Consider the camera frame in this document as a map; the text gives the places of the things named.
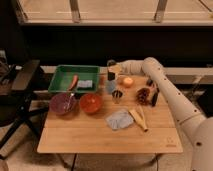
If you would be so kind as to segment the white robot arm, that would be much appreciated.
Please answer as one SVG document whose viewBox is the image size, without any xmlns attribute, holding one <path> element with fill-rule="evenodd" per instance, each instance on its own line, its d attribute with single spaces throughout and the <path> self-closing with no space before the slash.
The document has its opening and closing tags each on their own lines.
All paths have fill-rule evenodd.
<svg viewBox="0 0 213 171">
<path fill-rule="evenodd" d="M 213 117 L 205 117 L 166 76 L 164 67 L 153 57 L 144 60 L 107 62 L 112 73 L 145 74 L 157 84 L 170 111 L 193 147 L 191 171 L 213 171 Z"/>
</svg>

